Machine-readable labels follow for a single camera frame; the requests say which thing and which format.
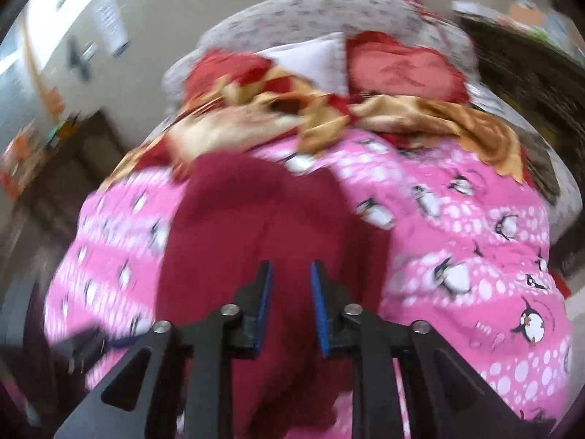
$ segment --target pink bedsheet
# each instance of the pink bedsheet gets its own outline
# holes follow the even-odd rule
[[[294,146],[288,139],[255,155],[298,174],[329,166],[357,212],[393,229],[378,313],[403,324],[427,319],[516,413],[560,419],[570,324],[546,268],[548,220],[538,194],[449,140],[400,153],[371,133],[350,130],[318,159],[294,156]],[[150,325],[181,196],[167,170],[148,170],[88,197],[47,299],[52,341],[96,321],[113,337]],[[105,358],[90,386],[118,358]],[[405,415],[404,398],[401,405]],[[349,437],[350,395],[336,409],[337,423],[325,436]],[[408,434],[408,421],[404,427]]]

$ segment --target patterned headboard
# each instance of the patterned headboard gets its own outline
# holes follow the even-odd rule
[[[470,82],[479,80],[469,37],[450,23],[429,23],[404,0],[268,0],[224,19],[207,31],[197,49],[167,70],[163,89],[172,104],[180,104],[185,79],[201,55],[212,47],[256,52],[336,31],[350,36],[366,30],[391,34],[408,46],[435,48]]]

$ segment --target bed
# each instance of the bed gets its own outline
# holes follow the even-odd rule
[[[429,20],[404,0],[270,0],[241,11],[205,33],[197,49],[166,72],[163,88],[169,99],[169,114],[176,113],[184,97],[185,79],[209,48],[261,51],[336,31],[351,36],[365,30],[383,31],[405,45],[437,49],[465,75],[474,104],[534,131],[512,108],[481,86],[473,46],[467,35],[444,20]],[[149,138],[156,136],[166,124],[157,127]],[[253,154],[282,161],[294,151],[293,145],[293,140],[282,140],[256,149]],[[417,210],[429,202],[430,194],[447,190],[441,198],[444,216],[436,220],[433,208],[426,208],[429,225],[441,235],[447,233],[446,238],[440,239],[441,243],[446,243],[444,248],[430,248],[423,243],[426,253],[420,249],[415,254],[414,251],[401,252],[402,256],[392,253],[379,312],[385,318],[408,322],[416,319],[413,308],[421,303],[429,311],[450,308],[452,304],[466,312],[473,310],[469,308],[472,305],[482,303],[483,310],[489,312],[495,308],[493,302],[506,302],[506,305],[516,302],[516,306],[510,308],[514,318],[506,320],[515,322],[514,328],[506,327],[505,322],[498,323],[497,319],[486,320],[487,313],[475,315],[463,321],[470,325],[469,329],[450,341],[457,343],[462,338],[467,339],[467,344],[461,346],[470,352],[466,359],[515,411],[522,411],[527,418],[542,419],[540,405],[545,404],[545,416],[558,420],[566,407],[562,392],[569,378],[571,338],[562,296],[546,270],[546,258],[549,245],[570,227],[582,209],[582,202],[571,173],[552,149],[550,156],[561,186],[556,206],[539,200],[534,191],[522,190],[513,201],[499,205],[493,204],[496,203],[493,200],[486,201],[480,209],[465,198],[469,193],[455,190],[458,193],[452,195],[453,187],[449,183],[448,188],[434,186],[432,178],[436,170],[457,171],[462,166],[482,170],[477,157],[449,141],[411,158],[397,153],[384,140],[353,129],[335,149],[312,160],[308,166],[303,164],[293,170],[302,174],[328,166],[350,202],[362,212],[373,207],[362,206],[367,201],[362,199],[366,192],[375,190],[374,196],[369,195],[371,199],[384,197],[380,190],[389,187],[394,190],[401,180],[407,180],[417,188],[412,191],[402,186],[401,189],[408,191],[404,196],[411,197],[408,205],[388,202],[394,213],[399,212],[405,218],[418,213]],[[418,176],[425,177],[424,183]],[[154,321],[157,276],[166,239],[184,190],[183,185],[171,183],[170,179],[169,169],[144,170],[114,185],[105,194],[96,193],[87,199],[80,213],[78,235],[49,290],[46,333],[51,340],[94,321],[100,322],[113,337],[135,335],[150,327]],[[493,181],[500,182],[502,190],[517,191],[512,180]],[[381,228],[392,224],[393,216],[379,208],[368,213],[372,215],[372,222]],[[499,230],[493,232],[492,225],[499,225]],[[416,228],[410,227],[407,232],[416,238],[413,229]],[[510,261],[514,268],[511,264],[492,262],[485,253],[478,254],[482,250],[497,249],[516,234],[518,245],[531,250],[528,254],[523,247],[518,248],[516,257]],[[482,244],[480,248],[472,239],[481,236],[487,241],[485,247]],[[464,267],[461,263],[450,263],[456,241],[470,246],[469,252],[458,253],[460,258],[466,259]],[[449,287],[446,280],[449,269],[458,275],[464,271],[466,280],[463,283],[473,288],[457,287],[458,281],[455,281],[450,289],[437,290],[436,285],[428,289],[428,279],[433,278],[441,278],[443,287]],[[396,311],[403,316],[394,317]],[[442,322],[443,328],[449,329],[440,315],[430,316],[431,323],[439,325],[439,331]],[[545,331],[549,339],[546,346],[541,343]],[[491,359],[495,350],[498,354],[502,350],[505,353]],[[90,373],[88,384],[96,384],[120,354],[107,356]],[[330,433],[345,436],[350,431],[348,397],[340,397],[336,407],[338,421]]]

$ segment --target paper on wall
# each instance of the paper on wall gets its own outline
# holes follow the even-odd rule
[[[95,23],[102,34],[108,52],[118,57],[128,48],[130,39],[116,0],[97,0],[93,10]]]

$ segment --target white pillow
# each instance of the white pillow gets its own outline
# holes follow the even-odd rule
[[[283,44],[256,54],[270,58],[291,73],[315,83],[323,92],[347,96],[345,36],[330,33],[314,40]]]

